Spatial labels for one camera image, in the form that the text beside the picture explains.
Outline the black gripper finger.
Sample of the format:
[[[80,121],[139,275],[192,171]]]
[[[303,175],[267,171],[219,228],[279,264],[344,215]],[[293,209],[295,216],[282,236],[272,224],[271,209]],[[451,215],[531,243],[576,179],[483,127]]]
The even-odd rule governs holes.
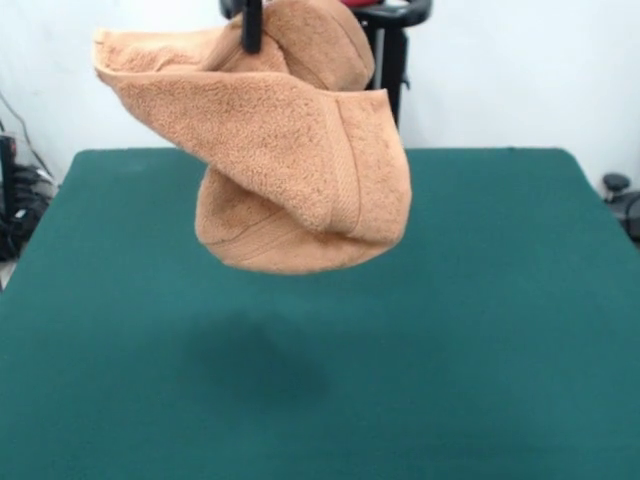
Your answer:
[[[262,1],[243,0],[242,46],[246,53],[259,53],[262,44]]]

